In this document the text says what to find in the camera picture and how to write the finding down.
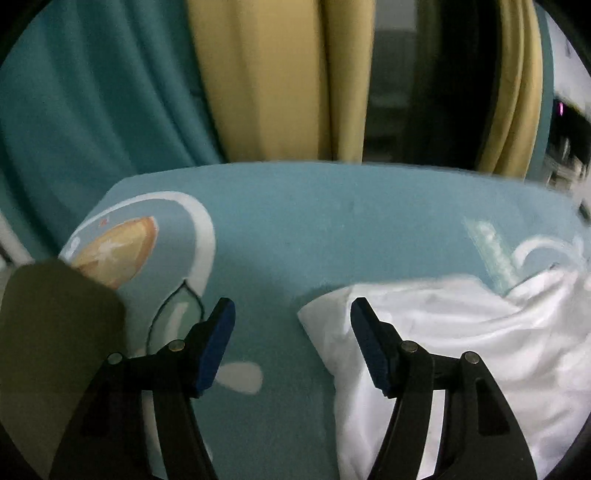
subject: white curved pattern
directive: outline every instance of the white curved pattern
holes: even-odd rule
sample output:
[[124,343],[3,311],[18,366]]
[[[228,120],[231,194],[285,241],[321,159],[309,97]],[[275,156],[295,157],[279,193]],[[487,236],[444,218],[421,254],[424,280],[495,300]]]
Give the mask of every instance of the white curved pattern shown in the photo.
[[195,228],[195,255],[193,256],[193,265],[191,266],[191,270],[186,280],[187,285],[197,295],[202,296],[205,291],[205,286],[207,285],[207,280],[209,279],[209,274],[212,271],[213,257],[216,252],[216,238],[213,230],[213,222],[206,208],[200,201],[186,193],[171,191],[144,193],[137,197],[119,202],[97,215],[93,215],[80,224],[70,236],[70,240],[68,240],[68,243],[61,251],[60,256],[65,257],[66,259],[72,257],[78,246],[76,243],[80,242],[80,239],[77,239],[76,235],[91,223],[111,212],[119,210],[120,208],[133,205],[134,203],[146,202],[147,200],[169,200],[171,202],[176,202],[183,207],[191,217]]
[[495,290],[505,292],[519,283],[519,274],[512,261],[511,250],[488,220],[464,218],[464,226],[472,239]]
[[262,370],[254,362],[230,362],[221,365],[216,382],[245,395],[255,395],[262,387]]
[[550,248],[568,256],[579,268],[585,268],[587,261],[583,256],[583,241],[575,236],[570,244],[559,238],[537,235],[524,240],[513,252],[513,262],[518,268],[522,268],[527,256],[539,248]]
[[[183,207],[191,217],[195,228],[195,253],[193,255],[193,265],[186,278],[186,283],[197,295],[202,296],[213,267],[213,257],[215,256],[216,251],[215,232],[213,230],[212,219],[206,208],[200,201],[186,193],[171,191],[144,193],[124,200],[123,202],[119,202],[84,221],[70,236],[70,239],[63,248],[60,256],[64,257],[66,260],[72,258],[80,245],[80,238],[77,234],[93,222],[96,222],[102,217],[123,207],[133,205],[134,203],[147,202],[149,200],[169,200],[171,202],[176,202]],[[187,306],[188,304],[180,304],[171,314],[171,318],[165,329],[166,342],[178,338],[181,319]],[[156,456],[161,455],[152,392],[142,393],[142,410],[146,435],[151,440],[147,442],[148,457],[151,462],[154,458],[154,454],[156,454]],[[212,454],[209,448],[207,452],[211,457]]]

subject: blue bedsheet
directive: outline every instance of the blue bedsheet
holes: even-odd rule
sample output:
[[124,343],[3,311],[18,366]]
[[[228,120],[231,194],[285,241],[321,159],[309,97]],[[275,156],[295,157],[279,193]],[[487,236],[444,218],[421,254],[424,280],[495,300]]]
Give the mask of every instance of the blue bedsheet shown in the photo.
[[[219,297],[235,301],[225,370],[194,406],[220,478],[260,480],[338,477],[334,388],[296,318],[305,303],[352,283],[455,273],[502,292],[555,262],[584,265],[588,252],[589,233],[569,199],[538,186],[294,163],[126,179],[63,256],[121,282],[131,355],[145,352],[152,322],[150,351],[184,336],[200,315],[189,290],[202,295],[206,316]],[[164,476],[155,449],[151,462]]]

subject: white cloth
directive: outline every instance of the white cloth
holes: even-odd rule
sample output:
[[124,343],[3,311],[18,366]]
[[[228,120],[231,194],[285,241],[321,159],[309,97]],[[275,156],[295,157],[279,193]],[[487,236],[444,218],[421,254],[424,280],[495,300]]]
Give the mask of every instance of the white cloth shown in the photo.
[[[367,478],[394,400],[374,387],[350,324],[366,297],[383,322],[430,353],[485,361],[522,428],[538,478],[574,441],[591,411],[591,277],[548,270],[506,297],[475,277],[360,284],[323,295],[298,316],[335,377],[337,459],[342,480]],[[433,473],[443,392],[435,392],[418,478]]]

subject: metal screw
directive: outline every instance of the metal screw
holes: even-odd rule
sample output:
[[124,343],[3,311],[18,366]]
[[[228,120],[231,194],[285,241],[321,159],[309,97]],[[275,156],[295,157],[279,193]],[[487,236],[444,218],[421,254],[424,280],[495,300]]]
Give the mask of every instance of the metal screw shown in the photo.
[[418,344],[412,340],[403,341],[400,346],[406,353],[414,353],[418,350]]
[[107,363],[109,365],[117,365],[122,360],[123,360],[123,355],[121,355],[119,352],[112,353],[107,357]]
[[464,358],[466,359],[466,362],[469,362],[469,363],[475,364],[475,365],[480,361],[480,357],[478,356],[477,353],[474,353],[474,352],[464,353]]
[[168,350],[171,352],[180,352],[184,348],[183,340],[173,340],[168,344]]

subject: olive green object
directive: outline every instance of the olive green object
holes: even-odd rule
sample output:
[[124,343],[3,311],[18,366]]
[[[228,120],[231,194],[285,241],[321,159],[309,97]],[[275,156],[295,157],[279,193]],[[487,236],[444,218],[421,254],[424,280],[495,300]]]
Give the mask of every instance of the olive green object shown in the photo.
[[124,351],[125,309],[114,291],[59,260],[26,265],[0,307],[0,421],[25,460],[49,476],[90,380]]

